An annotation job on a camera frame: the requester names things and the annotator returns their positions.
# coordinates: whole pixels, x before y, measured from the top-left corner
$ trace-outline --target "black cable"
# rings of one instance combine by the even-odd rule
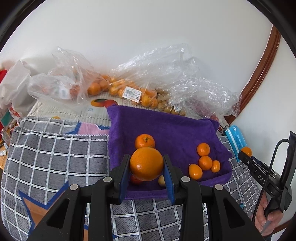
[[[256,217],[256,213],[257,213],[257,210],[258,210],[258,207],[259,207],[259,204],[260,204],[260,201],[261,201],[261,198],[263,196],[263,193],[265,191],[265,188],[267,186],[267,181],[268,181],[268,178],[269,178],[269,174],[271,172],[271,169],[272,169],[272,165],[274,163],[274,158],[276,157],[276,152],[277,152],[277,149],[279,147],[279,145],[283,142],[287,142],[289,143],[290,145],[290,141],[288,139],[282,139],[280,140],[277,145],[276,145],[276,148],[274,149],[274,154],[272,155],[272,159],[271,159],[271,162],[270,162],[270,165],[269,165],[269,169],[268,169],[268,172],[267,172],[267,175],[266,175],[266,180],[265,180],[265,183],[264,183],[264,186],[262,187],[261,189],[261,192],[260,192],[260,195],[259,195],[259,198],[258,198],[258,201],[256,203],[256,206],[255,206],[255,209],[254,209],[254,212],[253,212],[253,217],[252,217],[252,222],[255,224],[255,217]]]

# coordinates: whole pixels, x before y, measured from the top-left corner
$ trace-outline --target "white wall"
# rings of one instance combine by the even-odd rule
[[[240,127],[253,155],[270,163],[277,142],[296,133],[296,59],[281,38],[274,62],[262,85],[233,124]],[[280,145],[273,169],[281,174],[288,144]],[[296,178],[292,180],[293,200],[282,223],[296,211]]]
[[[0,63],[25,59],[47,72],[50,53],[60,46],[106,71],[143,51],[185,42],[206,77],[240,92],[270,30],[246,0],[47,0],[14,32]]]

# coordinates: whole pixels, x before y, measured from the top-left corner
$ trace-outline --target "human hand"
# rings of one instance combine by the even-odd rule
[[[268,204],[268,201],[267,201],[267,197],[266,197],[266,192],[264,192],[263,196],[261,198],[260,204],[258,206],[256,217],[255,217],[255,226],[259,230],[259,232],[261,232],[263,230],[263,226],[266,223],[264,210],[266,209],[267,204]],[[279,224],[279,222],[281,221],[283,216],[284,216],[284,214],[280,210],[276,210],[276,211],[271,212],[267,217],[268,221],[271,221],[271,223],[264,230],[262,235],[263,236],[270,235],[273,232],[273,230],[275,229],[275,227]]]

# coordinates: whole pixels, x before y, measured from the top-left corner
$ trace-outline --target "triangular cutout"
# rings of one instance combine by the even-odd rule
[[[235,210],[232,204],[228,201],[228,199],[224,198],[223,202],[226,210],[229,227],[235,229],[237,227],[244,226],[244,220],[241,218],[241,216],[238,214],[238,212]]]
[[[50,227],[62,229],[69,205],[69,199],[65,199],[61,205],[55,210],[53,215],[47,221],[47,225]]]

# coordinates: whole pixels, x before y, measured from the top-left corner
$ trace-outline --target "plastic bag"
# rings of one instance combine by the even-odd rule
[[[30,71],[17,61],[0,84],[0,109],[9,109],[16,120],[27,116],[36,102],[27,91],[26,84],[30,78]]]
[[[187,44],[137,55],[110,73],[109,93],[191,118],[236,115],[240,94],[200,76]]]
[[[108,89],[107,80],[82,54],[58,48],[52,55],[56,68],[33,76],[28,83],[28,92],[36,99],[77,108],[89,95]]]

